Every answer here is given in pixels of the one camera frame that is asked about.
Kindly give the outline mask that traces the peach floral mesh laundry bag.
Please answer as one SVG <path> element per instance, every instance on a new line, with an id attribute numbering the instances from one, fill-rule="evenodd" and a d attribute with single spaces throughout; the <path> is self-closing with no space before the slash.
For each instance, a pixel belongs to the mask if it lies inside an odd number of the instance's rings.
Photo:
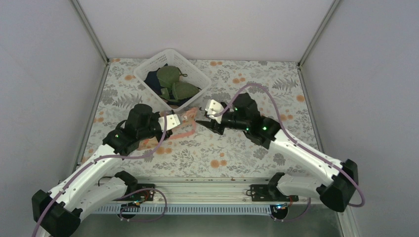
<path id="1" fill-rule="evenodd" d="M 169 137 L 169 140 L 184 139 L 193 135 L 197 130 L 197 123 L 195 121 L 199 108 L 192 107 L 186 112 L 182 113 L 179 116 L 181 124 L 171 130 L 172 135 Z M 156 137 L 143 140 L 139 143 L 137 151 L 153 149 L 158 144 L 158 139 Z"/>

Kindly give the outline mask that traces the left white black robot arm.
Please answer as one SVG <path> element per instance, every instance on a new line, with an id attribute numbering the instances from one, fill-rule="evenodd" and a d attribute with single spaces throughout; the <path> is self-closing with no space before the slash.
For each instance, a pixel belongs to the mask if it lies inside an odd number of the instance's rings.
<path id="1" fill-rule="evenodd" d="M 117 173 L 107 183 L 97 182 L 130 154 L 141 141 L 159 139 L 160 146 L 171 136 L 171 130 L 181 124 L 174 112 L 153 112 L 146 104 L 137 104 L 127 119 L 103 139 L 102 145 L 68 178 L 50 191 L 37 191 L 32 196 L 34 237 L 69 237 L 80 223 L 101 206 L 117 199 L 133 199 L 137 195 L 137 180 L 125 171 Z"/>

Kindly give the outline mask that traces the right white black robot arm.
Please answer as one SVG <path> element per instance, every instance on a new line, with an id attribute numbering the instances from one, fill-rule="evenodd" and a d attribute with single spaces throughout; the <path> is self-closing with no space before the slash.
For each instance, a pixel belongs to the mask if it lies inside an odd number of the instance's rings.
<path id="1" fill-rule="evenodd" d="M 267 191 L 272 200 L 285 196 L 315 198 L 335 212 L 349 206 L 359 184 L 357 163 L 331 158 L 297 139 L 278 121 L 261 115 L 248 93 L 239 94 L 231 109 L 224 102 L 208 100 L 205 117 L 207 121 L 197 123 L 212 132 L 222 135 L 227 128 L 240 130 L 252 143 L 281 153 L 308 170 L 309 177 L 275 174 Z"/>

